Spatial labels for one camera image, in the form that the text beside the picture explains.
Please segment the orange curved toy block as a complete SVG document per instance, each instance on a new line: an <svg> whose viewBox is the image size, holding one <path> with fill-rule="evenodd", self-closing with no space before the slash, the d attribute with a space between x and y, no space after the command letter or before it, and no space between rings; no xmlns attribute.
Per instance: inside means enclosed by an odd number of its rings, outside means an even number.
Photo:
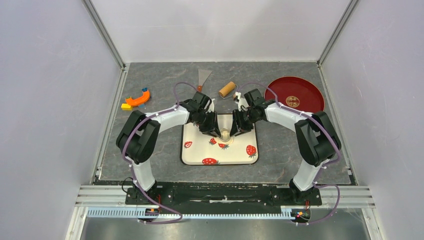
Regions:
<svg viewBox="0 0 424 240"><path fill-rule="evenodd" d="M150 98L151 98L151 93L148 89L148 91L146 92L142 91L142 95L138 98L132 98L132 97L126 98L125 103L133 107L137 107L137 106L145 104Z"/></svg>

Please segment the wooden dough roller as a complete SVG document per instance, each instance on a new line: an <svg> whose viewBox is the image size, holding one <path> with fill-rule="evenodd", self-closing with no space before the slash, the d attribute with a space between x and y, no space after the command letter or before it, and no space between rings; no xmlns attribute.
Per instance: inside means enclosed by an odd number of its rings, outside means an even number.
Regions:
<svg viewBox="0 0 424 240"><path fill-rule="evenodd" d="M237 90L238 85L233 81L229 81L224 87L218 91L218 95L222 99L231 98Z"/></svg>

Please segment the yellow toy block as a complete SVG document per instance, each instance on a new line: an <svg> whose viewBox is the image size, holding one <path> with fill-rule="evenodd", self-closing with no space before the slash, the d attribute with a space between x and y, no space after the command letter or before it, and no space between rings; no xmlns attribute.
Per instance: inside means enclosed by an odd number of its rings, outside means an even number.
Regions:
<svg viewBox="0 0 424 240"><path fill-rule="evenodd" d="M127 103L122 103L121 106L120 106L120 108L123 111L132 111L133 110L133 106L131 106L131 105L127 104Z"/></svg>

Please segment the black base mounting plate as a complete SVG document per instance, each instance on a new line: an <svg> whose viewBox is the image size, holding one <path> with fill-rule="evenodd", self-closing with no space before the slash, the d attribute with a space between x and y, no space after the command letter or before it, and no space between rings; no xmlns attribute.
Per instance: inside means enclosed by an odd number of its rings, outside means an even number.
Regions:
<svg viewBox="0 0 424 240"><path fill-rule="evenodd" d="M277 214L282 206L322 205L317 188L297 197L287 184L160 181L147 195L135 185L125 194L126 205L146 206L148 212L161 214Z"/></svg>

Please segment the white strawberry print tray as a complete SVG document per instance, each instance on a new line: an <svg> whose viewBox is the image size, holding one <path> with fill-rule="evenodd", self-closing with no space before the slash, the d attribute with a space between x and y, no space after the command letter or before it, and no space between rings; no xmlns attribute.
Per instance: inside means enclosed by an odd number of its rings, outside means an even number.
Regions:
<svg viewBox="0 0 424 240"><path fill-rule="evenodd" d="M231 130L233 116L217 115L221 129ZM219 137L202 134L192 123L182 128L181 161L189 166L251 165L259 159L256 130L233 136L233 143L224 144Z"/></svg>

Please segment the dark red round plate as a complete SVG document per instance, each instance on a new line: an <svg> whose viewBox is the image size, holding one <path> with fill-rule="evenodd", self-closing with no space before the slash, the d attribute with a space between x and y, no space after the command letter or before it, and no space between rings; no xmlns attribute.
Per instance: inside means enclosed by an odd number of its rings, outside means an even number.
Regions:
<svg viewBox="0 0 424 240"><path fill-rule="evenodd" d="M321 91L311 82L296 76L283 76L272 81L264 92L266 100L274 99L290 108L304 112L325 110Z"/></svg>

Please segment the beige dough piece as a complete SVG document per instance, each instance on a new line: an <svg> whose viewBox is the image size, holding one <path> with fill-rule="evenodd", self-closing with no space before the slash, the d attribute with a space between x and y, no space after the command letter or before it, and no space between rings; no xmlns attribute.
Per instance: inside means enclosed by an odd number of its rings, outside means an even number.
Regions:
<svg viewBox="0 0 424 240"><path fill-rule="evenodd" d="M234 142L234 138L230 136L230 130L227 128L222 128L220 130L221 136L219 137L219 140L224 144L231 144Z"/></svg>

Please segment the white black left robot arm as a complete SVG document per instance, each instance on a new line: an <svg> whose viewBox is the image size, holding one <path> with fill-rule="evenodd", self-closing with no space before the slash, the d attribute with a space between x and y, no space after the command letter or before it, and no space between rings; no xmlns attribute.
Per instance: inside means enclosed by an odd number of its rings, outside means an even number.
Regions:
<svg viewBox="0 0 424 240"><path fill-rule="evenodd" d="M129 164L134 184L139 188L137 196L143 203L151 204L157 198L157 191L153 188L156 180L149 159L159 134L186 124L194 124L203 135L221 136L214 100L201 92L161 111L143 113L135 110L120 131L116 146Z"/></svg>

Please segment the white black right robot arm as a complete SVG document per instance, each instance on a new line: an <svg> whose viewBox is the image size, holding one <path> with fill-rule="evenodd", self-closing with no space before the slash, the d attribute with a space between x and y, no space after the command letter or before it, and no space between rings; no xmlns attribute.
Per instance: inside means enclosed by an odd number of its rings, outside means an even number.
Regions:
<svg viewBox="0 0 424 240"><path fill-rule="evenodd" d="M332 122L324 111L299 111L275 99L265 100L258 89L245 94L235 92L237 109L232 112L230 136L253 130L256 122L266 121L293 131L302 157L300 167L289 182L289 199L302 204L309 198L319 171L334 156L340 156L341 142Z"/></svg>

